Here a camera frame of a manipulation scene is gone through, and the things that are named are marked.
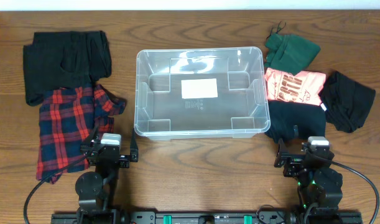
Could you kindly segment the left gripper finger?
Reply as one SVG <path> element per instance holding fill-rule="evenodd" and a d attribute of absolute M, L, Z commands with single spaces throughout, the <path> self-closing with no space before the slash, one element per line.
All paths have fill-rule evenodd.
<path fill-rule="evenodd" d="M 98 138 L 98 127 L 95 126 L 89 136 L 82 142 L 82 146 L 91 146 L 92 142 Z"/>
<path fill-rule="evenodd" d="M 134 129 L 132 129 L 132 134 L 131 134 L 130 155 L 131 156 L 139 155 L 139 148 L 136 141 L 136 132 Z"/>

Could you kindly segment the black ribbed garment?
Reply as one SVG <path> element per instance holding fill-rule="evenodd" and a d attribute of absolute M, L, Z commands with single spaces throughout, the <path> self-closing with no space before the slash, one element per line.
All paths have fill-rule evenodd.
<path fill-rule="evenodd" d="M 339 131 L 353 133 L 363 127 L 371 111 L 376 90 L 335 71 L 319 93 L 326 119 Z"/>

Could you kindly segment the red navy plaid shirt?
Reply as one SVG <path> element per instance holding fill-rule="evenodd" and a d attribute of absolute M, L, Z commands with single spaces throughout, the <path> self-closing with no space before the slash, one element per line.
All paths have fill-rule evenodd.
<path fill-rule="evenodd" d="M 101 85 L 46 92 L 39 109 L 40 146 L 37 180 L 54 184 L 59 169 L 83 157 L 81 143 L 97 126 L 101 136 L 114 131 L 113 116 L 122 114 L 126 101 L 109 94 Z"/>

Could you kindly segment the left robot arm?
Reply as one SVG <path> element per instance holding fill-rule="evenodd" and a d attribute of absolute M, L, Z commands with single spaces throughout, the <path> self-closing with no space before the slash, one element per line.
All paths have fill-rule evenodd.
<path fill-rule="evenodd" d="M 114 197 L 120 169 L 128 169 L 130 163 L 139 160 L 139 148 L 136 142 L 136 132 L 132 132 L 130 153 L 121 154 L 121 135 L 104 133 L 98 134 L 95 127 L 90 135 L 81 143 L 80 151 L 86 156 L 94 171 L 82 174 L 75 184 L 79 196 L 79 209 L 76 212 L 75 223 L 125 223 L 124 212 L 113 208 Z"/>

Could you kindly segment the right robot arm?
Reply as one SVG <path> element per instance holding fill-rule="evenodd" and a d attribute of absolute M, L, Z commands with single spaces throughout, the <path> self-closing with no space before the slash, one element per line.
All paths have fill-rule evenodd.
<path fill-rule="evenodd" d="M 286 223 L 343 223 L 338 204 L 343 198 L 343 176 L 332 169 L 334 153 L 325 137 L 311 136 L 302 144 L 303 154 L 291 154 L 278 141 L 275 167 L 283 167 L 284 177 L 297 181 L 300 206 L 285 216 Z"/>

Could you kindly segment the black pants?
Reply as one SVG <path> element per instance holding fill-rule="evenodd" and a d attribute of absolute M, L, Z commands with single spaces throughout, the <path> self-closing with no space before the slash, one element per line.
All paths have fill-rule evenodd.
<path fill-rule="evenodd" d="M 41 104 L 48 91 L 78 88 L 112 74 L 109 42 L 101 30 L 36 32 L 22 53 L 29 106 Z"/>

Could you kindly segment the clear plastic storage container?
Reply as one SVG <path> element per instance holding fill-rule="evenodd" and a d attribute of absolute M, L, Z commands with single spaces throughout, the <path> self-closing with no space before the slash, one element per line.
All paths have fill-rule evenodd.
<path fill-rule="evenodd" d="M 271 127 L 257 47 L 142 50 L 134 130 L 150 140 L 251 138 Z"/>

